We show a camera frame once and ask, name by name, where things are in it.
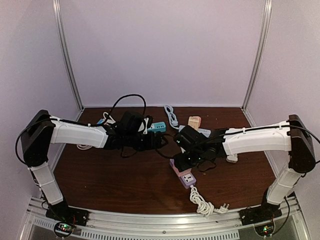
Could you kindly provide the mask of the purple power strip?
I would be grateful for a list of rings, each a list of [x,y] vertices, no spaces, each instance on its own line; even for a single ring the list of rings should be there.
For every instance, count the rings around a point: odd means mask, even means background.
[[[194,177],[194,175],[192,174],[192,169],[191,168],[189,168],[187,170],[184,170],[182,172],[179,172],[178,169],[175,167],[174,159],[170,159],[169,160],[169,164],[170,164],[171,168],[173,169],[173,171],[175,172],[175,174],[177,175],[177,177],[180,180],[180,182],[182,183],[182,185],[186,189],[188,189],[191,186],[194,186],[196,184],[197,180]]]

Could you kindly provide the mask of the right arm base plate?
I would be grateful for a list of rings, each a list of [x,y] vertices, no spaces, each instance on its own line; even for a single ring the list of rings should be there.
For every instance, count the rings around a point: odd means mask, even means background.
[[[238,213],[243,226],[271,221],[273,218],[282,216],[279,205],[247,207]]]

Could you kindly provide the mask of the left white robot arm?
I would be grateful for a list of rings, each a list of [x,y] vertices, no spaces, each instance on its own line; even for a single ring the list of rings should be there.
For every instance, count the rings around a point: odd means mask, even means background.
[[[61,222],[72,218],[72,211],[64,204],[66,200],[52,169],[48,164],[51,144],[87,145],[97,149],[135,152],[159,150],[168,144],[164,132],[149,131],[153,118],[138,112],[125,111],[119,121],[90,124],[61,119],[40,110],[21,131],[16,145],[21,145],[23,157],[19,159],[35,177],[47,203],[53,206],[52,213]]]

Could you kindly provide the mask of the teal power strip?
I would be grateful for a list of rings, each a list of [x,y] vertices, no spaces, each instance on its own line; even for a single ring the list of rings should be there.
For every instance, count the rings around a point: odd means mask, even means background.
[[[152,123],[151,126],[147,129],[148,132],[153,133],[165,133],[167,129],[166,123],[164,121]]]

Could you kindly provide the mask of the pink round plug adapter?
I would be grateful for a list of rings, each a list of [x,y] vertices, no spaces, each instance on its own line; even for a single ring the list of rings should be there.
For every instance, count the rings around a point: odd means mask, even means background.
[[[106,125],[107,123],[108,123],[108,121],[107,121],[106,119],[104,119],[104,118],[101,118],[101,119],[97,122],[98,125]]]

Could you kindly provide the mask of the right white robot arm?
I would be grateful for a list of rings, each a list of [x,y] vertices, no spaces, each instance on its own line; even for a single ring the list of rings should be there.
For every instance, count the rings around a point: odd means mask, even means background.
[[[276,212],[276,206],[280,205],[296,182],[318,163],[313,146],[315,138],[295,114],[272,125],[215,129],[209,136],[185,126],[173,138],[183,150],[173,157],[173,163],[179,172],[183,172],[217,158],[236,163],[238,155],[243,153],[288,152],[288,162],[268,187],[262,206],[256,210],[258,219],[266,221]]]

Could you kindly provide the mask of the blue-grey power strip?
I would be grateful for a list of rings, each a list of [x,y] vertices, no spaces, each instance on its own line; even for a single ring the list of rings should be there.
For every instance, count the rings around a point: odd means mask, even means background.
[[[203,135],[206,136],[207,138],[209,138],[210,135],[211,135],[211,133],[212,133],[211,130],[209,130],[209,129],[204,129],[204,128],[199,128],[199,129],[198,129],[198,132],[201,133],[201,134],[203,134]]]

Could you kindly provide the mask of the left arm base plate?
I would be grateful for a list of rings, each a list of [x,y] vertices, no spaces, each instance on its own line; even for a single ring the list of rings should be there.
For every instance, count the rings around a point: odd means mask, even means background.
[[[60,202],[55,205],[48,205],[45,216],[73,226],[86,226],[89,217],[89,211],[70,207],[66,202]]]

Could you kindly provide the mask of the white plug adapter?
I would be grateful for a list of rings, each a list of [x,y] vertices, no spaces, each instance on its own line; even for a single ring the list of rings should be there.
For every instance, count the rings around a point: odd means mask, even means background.
[[[226,161],[229,162],[229,163],[237,163],[238,162],[238,155],[237,154],[233,154],[233,155],[228,155],[226,157]]]

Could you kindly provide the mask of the beige cube socket adapter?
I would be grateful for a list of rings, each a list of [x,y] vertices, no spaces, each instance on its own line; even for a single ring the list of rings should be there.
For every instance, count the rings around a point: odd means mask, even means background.
[[[187,125],[195,129],[196,131],[198,131],[201,125],[201,121],[202,121],[202,118],[200,116],[190,116],[188,118]]]

